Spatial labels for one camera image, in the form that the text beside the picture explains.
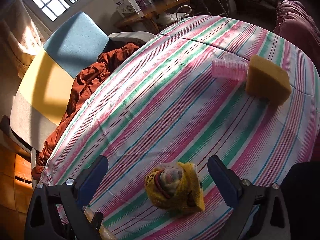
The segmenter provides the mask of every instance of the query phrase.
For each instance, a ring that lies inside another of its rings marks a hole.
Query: window frame
[[[39,20],[50,30],[55,31],[61,26],[66,20],[73,16],[81,8],[87,5],[91,0],[78,0],[72,3],[70,0],[64,0],[68,5],[62,14],[60,14],[54,21],[52,21],[42,10],[39,8],[33,0],[23,0],[25,5],[39,18]]]

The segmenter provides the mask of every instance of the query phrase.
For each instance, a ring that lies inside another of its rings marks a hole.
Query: white box
[[[141,11],[135,0],[116,0],[117,11],[122,17]]]

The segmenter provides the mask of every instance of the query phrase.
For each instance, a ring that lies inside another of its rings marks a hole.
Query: blue foam pad
[[[73,78],[92,63],[108,43],[108,36],[79,12],[62,24],[44,44],[45,51]]]

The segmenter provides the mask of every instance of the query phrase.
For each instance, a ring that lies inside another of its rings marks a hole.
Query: bed
[[[226,52],[246,62],[258,54],[281,66],[290,98],[274,108],[248,96],[241,82],[213,78],[211,61]],[[280,184],[293,164],[311,158],[319,102],[315,66],[290,42],[238,20],[186,18],[137,50],[86,101],[40,181],[61,184],[105,155],[109,170],[90,207],[118,239],[211,239],[231,208],[207,171],[208,158],[217,155],[256,185]],[[145,175],[172,161],[196,164],[204,212],[185,216],[148,200]]]

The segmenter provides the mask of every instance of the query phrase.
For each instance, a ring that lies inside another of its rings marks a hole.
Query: pink bedspread
[[[298,1],[283,1],[277,6],[274,33],[290,41],[309,56],[320,71],[320,32],[304,6]]]

